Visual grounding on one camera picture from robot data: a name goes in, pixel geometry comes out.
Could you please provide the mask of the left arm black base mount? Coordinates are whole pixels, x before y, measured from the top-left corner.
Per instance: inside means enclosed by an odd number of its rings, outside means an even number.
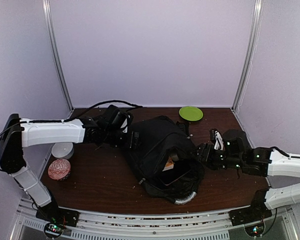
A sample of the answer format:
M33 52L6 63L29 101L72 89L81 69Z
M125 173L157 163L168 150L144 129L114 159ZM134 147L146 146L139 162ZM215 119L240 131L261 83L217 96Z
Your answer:
M35 217L51 223L67 227L76 227L80 213L76 210L61 208L57 205L48 204L38 207Z

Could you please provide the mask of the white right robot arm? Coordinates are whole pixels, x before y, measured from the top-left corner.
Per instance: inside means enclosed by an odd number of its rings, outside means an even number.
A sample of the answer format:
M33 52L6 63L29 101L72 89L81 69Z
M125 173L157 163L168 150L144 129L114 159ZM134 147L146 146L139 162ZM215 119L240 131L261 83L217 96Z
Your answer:
M197 146L197 160L211 170L235 169L251 176L300 178L300 154L287 153L277 146L251 147L243 130L230 129L221 134L210 130L210 143ZM255 192L246 210L249 220L258 220L266 210L300 203L300 183Z

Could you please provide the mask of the black student backpack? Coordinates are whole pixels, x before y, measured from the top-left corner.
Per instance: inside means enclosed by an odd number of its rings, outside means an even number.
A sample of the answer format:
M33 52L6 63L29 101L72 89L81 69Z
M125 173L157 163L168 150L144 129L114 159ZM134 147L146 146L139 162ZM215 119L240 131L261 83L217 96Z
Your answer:
M141 187L153 198L164 198L175 205L184 205L197 195L205 169L192 152L197 148L189 138L189 126L174 122L165 115L135 122L129 133L139 132L140 146L123 151L124 158ZM171 185L159 180L168 159L189 163L191 170Z

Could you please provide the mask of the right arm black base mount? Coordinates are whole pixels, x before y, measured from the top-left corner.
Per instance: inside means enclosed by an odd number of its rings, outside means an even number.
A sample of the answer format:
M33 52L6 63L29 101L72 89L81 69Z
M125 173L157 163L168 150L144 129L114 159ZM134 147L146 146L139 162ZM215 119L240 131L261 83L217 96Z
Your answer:
M272 211L267 208L248 206L228 212L232 226L245 225L262 221L272 216Z

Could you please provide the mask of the orange treehouse paperback book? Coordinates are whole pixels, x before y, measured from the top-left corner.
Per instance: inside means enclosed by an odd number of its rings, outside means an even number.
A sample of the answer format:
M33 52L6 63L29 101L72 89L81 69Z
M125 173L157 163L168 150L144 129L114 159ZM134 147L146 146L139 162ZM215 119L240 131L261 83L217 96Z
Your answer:
M174 168L174 165L175 165L174 161L169 157L162 171L164 172L164 171L172 170Z

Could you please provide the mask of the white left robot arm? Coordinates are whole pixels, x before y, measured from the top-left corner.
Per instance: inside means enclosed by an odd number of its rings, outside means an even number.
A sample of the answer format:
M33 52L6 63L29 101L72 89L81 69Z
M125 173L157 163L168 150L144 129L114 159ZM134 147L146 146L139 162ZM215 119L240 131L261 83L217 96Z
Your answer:
M53 195L30 170L23 149L36 145L108 144L123 146L129 138L133 115L110 105L102 115L61 120L31 120L18 114L9 116L0 133L0 171L12 176L51 222L62 218Z

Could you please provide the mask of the black smartphone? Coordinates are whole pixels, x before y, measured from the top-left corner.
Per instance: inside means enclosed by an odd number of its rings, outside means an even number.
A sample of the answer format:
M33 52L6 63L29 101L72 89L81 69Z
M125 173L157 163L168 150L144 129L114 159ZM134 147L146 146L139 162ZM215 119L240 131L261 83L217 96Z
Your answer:
M177 161L172 169L163 171L158 178L165 186L169 186L187 174L190 170L191 167L189 163Z

